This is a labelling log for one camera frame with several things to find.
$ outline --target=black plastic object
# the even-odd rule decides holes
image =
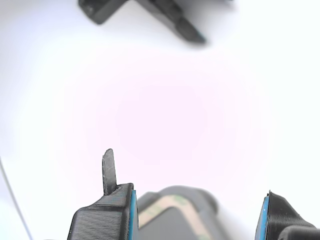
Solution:
[[[284,197],[270,191],[267,198],[268,207],[262,207],[267,209],[267,220],[264,223],[267,229],[266,240],[320,240],[320,230],[305,221]],[[258,224],[256,237],[259,237],[259,231]]]
[[[280,233],[289,226],[315,228],[305,221],[282,196],[269,192],[267,240],[278,239]]]
[[[206,41],[185,18],[182,8],[174,0],[136,1],[185,40],[201,44]],[[126,0],[79,0],[79,6],[96,24],[102,24],[125,2]]]
[[[138,231],[134,185],[117,185],[112,149],[102,158],[102,175],[104,195],[74,214],[67,240],[132,240],[132,228]]]
[[[206,191],[171,186],[138,199],[139,240],[228,240]]]
[[[308,226],[288,226],[281,233],[279,240],[320,240],[320,229]]]

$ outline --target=gray device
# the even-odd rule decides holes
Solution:
[[[228,240],[208,192],[171,186],[137,201],[139,240]]]

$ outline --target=black clip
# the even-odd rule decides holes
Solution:
[[[79,6],[96,24],[103,24],[127,0],[79,0]],[[203,44],[205,38],[185,18],[174,0],[136,0],[179,36],[192,43]]]

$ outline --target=beige tape strip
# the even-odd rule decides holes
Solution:
[[[180,195],[164,196],[139,213],[139,228],[142,228],[168,208],[177,208],[182,212],[199,240],[213,240],[193,204]]]

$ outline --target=white surface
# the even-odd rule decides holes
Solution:
[[[203,1],[201,49],[135,2],[102,27],[74,2],[18,3],[1,7],[0,153],[35,240],[66,239],[101,196],[107,148],[138,196],[205,188],[246,239],[269,189],[320,227],[319,1]]]
[[[8,186],[0,169],[0,237],[4,240],[29,240],[15,208]]]

